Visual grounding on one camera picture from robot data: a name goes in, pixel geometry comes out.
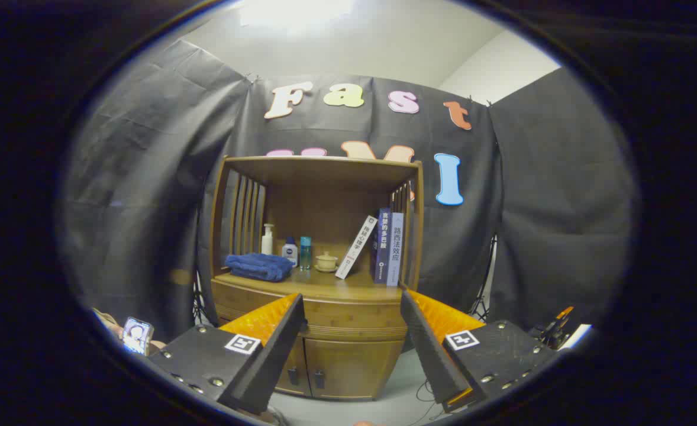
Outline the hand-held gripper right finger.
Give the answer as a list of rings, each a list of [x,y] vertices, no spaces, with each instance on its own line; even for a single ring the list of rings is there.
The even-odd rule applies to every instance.
[[[400,310],[435,402],[448,413],[515,390],[559,356],[511,322],[485,324],[410,289]]]

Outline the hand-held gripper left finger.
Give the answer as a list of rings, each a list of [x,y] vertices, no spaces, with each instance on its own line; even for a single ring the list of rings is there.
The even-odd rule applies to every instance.
[[[207,400],[261,414],[306,323],[302,294],[292,293],[222,327],[192,327],[148,359]]]

